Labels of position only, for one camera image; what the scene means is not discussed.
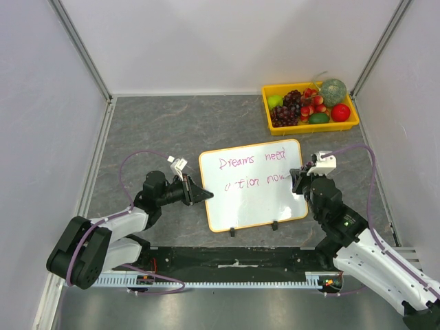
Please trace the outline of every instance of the green melon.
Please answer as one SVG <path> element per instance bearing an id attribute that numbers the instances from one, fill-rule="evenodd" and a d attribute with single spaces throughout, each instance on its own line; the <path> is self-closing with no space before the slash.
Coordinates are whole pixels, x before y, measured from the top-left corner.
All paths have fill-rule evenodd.
<path id="1" fill-rule="evenodd" d="M 324 105 L 333 108 L 345 99 L 347 87 L 339 79 L 327 79 L 322 83 L 319 94 L 324 98 Z"/>

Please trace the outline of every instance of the table surface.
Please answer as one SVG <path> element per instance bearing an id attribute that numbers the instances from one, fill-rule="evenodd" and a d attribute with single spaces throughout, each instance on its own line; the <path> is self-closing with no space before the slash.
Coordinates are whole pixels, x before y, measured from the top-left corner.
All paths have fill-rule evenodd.
<path id="1" fill-rule="evenodd" d="M 88 217 L 103 217 L 128 206 L 118 183 L 118 169 L 130 153 L 152 149 L 188 160 L 187 173 L 201 184 L 199 155 L 204 151 L 295 138 L 306 162 L 316 151 L 334 151 L 363 142 L 358 126 L 349 131 L 271 136 L 261 96 L 161 96 L 118 98 L 104 148 Z M 145 174 L 163 171 L 172 179 L 169 163 L 156 155 L 141 154 L 123 169 L 123 180 L 134 196 L 142 189 Z M 345 204 L 366 216 L 371 178 L 370 159 L 364 150 L 338 156 L 330 177 L 342 191 Z M 377 231 L 395 245 L 378 189 L 372 201 Z M 191 207 L 175 203 L 162 208 L 162 217 L 138 234 L 152 245 L 162 246 L 301 246 L 314 247 L 325 236 L 309 214 L 301 220 L 281 223 L 277 231 L 268 225 L 214 233 L 208 227 L 204 203 Z"/>

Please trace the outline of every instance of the grapes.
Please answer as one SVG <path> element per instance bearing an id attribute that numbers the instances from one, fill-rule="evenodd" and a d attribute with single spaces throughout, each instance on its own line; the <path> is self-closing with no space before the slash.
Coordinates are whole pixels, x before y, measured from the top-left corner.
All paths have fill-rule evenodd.
<path id="1" fill-rule="evenodd" d="M 270 113 L 270 120 L 274 127 L 292 127 L 298 125 L 303 101 L 301 93 L 290 91 L 283 98 L 283 105 L 276 106 Z"/>

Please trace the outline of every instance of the whiteboard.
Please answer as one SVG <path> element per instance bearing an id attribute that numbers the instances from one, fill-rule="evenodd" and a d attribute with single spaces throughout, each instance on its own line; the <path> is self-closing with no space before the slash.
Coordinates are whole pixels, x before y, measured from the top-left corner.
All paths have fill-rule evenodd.
<path id="1" fill-rule="evenodd" d="M 304 197 L 292 193 L 289 170 L 302 166 L 300 144 L 290 139 L 207 151 L 199 157 L 209 228 L 224 232 L 302 219 Z"/>

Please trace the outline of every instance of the white wall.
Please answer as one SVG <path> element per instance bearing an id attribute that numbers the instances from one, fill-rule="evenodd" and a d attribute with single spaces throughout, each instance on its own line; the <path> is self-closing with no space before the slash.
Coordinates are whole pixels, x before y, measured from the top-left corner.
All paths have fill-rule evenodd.
<path id="1" fill-rule="evenodd" d="M 30 329 L 105 101 L 46 0 L 0 11 L 0 329 Z"/>
<path id="2" fill-rule="evenodd" d="M 328 70 L 352 88 L 398 0 L 63 0 L 115 94 L 259 93 Z"/>
<path id="3" fill-rule="evenodd" d="M 440 21 L 414 1 L 359 95 L 385 195 L 404 245 L 440 280 Z"/>

